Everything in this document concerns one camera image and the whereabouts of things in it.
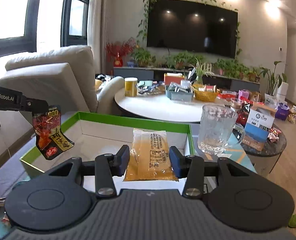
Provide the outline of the black red snack packet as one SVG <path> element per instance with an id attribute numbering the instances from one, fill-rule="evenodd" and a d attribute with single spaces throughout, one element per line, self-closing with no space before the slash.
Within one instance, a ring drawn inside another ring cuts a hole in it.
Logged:
<path id="1" fill-rule="evenodd" d="M 58 105 L 49 106 L 45 113 L 34 113 L 33 128 L 36 147 L 46 160 L 55 159 L 75 145 L 61 130 L 61 108 Z"/>

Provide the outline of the red flower decoration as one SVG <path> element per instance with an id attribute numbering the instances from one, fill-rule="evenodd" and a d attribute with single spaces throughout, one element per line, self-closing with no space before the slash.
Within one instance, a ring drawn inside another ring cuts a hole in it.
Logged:
<path id="1" fill-rule="evenodd" d="M 107 43 L 105 46 L 107 58 L 113 60 L 114 67 L 122 67 L 124 65 L 123 57 L 131 54 L 136 46 L 137 42 L 132 37 L 123 43 Z"/>

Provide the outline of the white round coffee table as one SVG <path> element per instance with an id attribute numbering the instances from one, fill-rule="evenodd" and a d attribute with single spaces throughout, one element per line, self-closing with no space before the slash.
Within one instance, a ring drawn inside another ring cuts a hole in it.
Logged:
<path id="1" fill-rule="evenodd" d="M 192 102 L 173 101 L 165 94 L 128 97 L 123 88 L 116 92 L 114 100 L 128 116 L 181 123 L 199 123 L 205 105 L 196 99 Z"/>

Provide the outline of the clear glass mug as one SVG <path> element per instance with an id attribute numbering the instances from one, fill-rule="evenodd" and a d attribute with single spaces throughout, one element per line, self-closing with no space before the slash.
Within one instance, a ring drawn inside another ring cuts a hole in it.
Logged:
<path id="1" fill-rule="evenodd" d="M 205 104 L 202 108 L 199 126 L 198 148 L 204 153 L 217 155 L 241 144 L 245 131 L 236 123 L 237 117 L 237 112 L 229 107 Z M 230 144 L 229 138 L 233 131 L 238 132 L 239 138 L 236 143 Z"/>

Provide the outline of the tall leafy floor plant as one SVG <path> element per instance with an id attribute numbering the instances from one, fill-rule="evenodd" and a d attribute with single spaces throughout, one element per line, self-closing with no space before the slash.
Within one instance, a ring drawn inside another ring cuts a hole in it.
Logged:
<path id="1" fill-rule="evenodd" d="M 280 63 L 284 63 L 284 61 L 274 61 L 274 69 L 268 69 L 265 67 L 260 67 L 259 74 L 262 75 L 264 78 L 267 77 L 267 88 L 266 94 L 273 96 L 275 91 L 282 85 L 283 82 L 287 82 L 287 77 L 284 73 L 277 74 L 276 69 Z"/>

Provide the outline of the purple gift bag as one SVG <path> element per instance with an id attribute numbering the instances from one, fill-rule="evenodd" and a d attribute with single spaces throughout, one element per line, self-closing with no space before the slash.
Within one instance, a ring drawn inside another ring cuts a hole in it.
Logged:
<path id="1" fill-rule="evenodd" d="M 275 118 L 285 121 L 288 118 L 290 107 L 287 104 L 280 102 L 277 107 Z"/>

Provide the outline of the yellow woven basket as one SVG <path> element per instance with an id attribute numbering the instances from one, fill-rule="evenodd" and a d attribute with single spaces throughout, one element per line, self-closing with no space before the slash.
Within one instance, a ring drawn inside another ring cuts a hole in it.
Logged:
<path id="1" fill-rule="evenodd" d="M 192 88 L 195 99 L 202 102 L 214 102 L 219 94 L 217 92 L 206 91 L 205 86 L 200 84 L 194 84 Z"/>

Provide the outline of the blue white carton box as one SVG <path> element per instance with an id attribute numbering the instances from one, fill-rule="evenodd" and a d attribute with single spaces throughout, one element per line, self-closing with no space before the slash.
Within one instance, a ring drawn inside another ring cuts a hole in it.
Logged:
<path id="1" fill-rule="evenodd" d="M 244 128 L 245 137 L 242 143 L 261 152 L 267 141 L 269 130 L 272 128 L 275 115 L 267 111 L 250 109 Z"/>

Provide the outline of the orange box on table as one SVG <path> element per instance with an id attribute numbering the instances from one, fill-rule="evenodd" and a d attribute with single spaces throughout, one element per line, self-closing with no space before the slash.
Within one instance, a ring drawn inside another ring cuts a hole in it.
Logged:
<path id="1" fill-rule="evenodd" d="M 164 84 L 169 86 L 172 82 L 179 84 L 181 80 L 184 80 L 185 77 L 182 73 L 165 73 L 164 74 Z"/>

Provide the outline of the wall mounted television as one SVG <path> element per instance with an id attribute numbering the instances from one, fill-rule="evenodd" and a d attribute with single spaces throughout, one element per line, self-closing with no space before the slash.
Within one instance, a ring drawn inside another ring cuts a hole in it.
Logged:
<path id="1" fill-rule="evenodd" d="M 184 0 L 149 0 L 147 46 L 234 58 L 238 13 Z"/>

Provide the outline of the yellow tin can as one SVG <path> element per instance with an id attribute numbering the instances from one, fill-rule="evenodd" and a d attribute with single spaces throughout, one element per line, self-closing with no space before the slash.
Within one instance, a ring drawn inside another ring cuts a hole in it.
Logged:
<path id="1" fill-rule="evenodd" d="M 136 77 L 125 77 L 125 96 L 137 96 L 137 83 L 138 79 Z"/>

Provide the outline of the blue plastic tray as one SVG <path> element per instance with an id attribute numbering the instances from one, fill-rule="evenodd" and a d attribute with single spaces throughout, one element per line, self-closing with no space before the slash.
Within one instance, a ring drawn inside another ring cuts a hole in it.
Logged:
<path id="1" fill-rule="evenodd" d="M 172 101 L 180 101 L 180 102 L 192 102 L 193 99 L 193 92 L 176 92 L 174 89 L 170 88 L 169 86 L 165 86 L 165 94 L 166 97 Z"/>

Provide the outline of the green cardboard box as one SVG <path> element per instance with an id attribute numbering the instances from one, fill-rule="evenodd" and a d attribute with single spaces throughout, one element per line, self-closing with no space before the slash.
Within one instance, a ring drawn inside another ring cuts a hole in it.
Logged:
<path id="1" fill-rule="evenodd" d="M 177 147 L 183 155 L 194 155 L 192 130 L 188 124 L 76 112 L 62 122 L 64 135 L 75 142 L 72 149 L 46 160 L 33 146 L 20 161 L 33 178 L 71 157 L 89 161 L 104 153 L 115 154 L 123 145 L 132 146 L 134 128 L 166 131 L 168 146 Z"/>

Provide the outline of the beige sofa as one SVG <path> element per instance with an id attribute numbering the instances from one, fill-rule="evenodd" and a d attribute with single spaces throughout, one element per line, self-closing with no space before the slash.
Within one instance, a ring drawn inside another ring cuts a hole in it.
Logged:
<path id="1" fill-rule="evenodd" d="M 59 105 L 61 113 L 93 112 L 120 115 L 115 94 L 124 88 L 124 78 L 111 79 L 95 89 L 95 65 L 91 47 L 68 46 L 46 53 L 27 53 L 9 60 L 0 86 L 17 90 L 28 98 Z"/>

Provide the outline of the long yellow snack packet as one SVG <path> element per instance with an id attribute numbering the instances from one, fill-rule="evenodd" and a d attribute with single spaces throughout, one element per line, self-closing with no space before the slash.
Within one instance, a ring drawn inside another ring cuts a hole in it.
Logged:
<path id="1" fill-rule="evenodd" d="M 135 128 L 124 181 L 178 181 L 169 157 L 166 131 L 147 132 Z"/>

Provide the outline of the round dark side table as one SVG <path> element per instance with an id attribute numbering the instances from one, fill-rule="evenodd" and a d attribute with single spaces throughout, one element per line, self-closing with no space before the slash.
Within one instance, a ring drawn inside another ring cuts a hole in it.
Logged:
<path id="1" fill-rule="evenodd" d="M 273 124 L 272 128 L 279 131 L 277 141 L 271 142 L 267 139 L 264 144 L 258 144 L 246 135 L 241 142 L 241 147 L 250 158 L 254 169 L 262 177 L 267 177 L 271 173 L 287 146 L 286 137 L 280 128 L 276 124 Z"/>

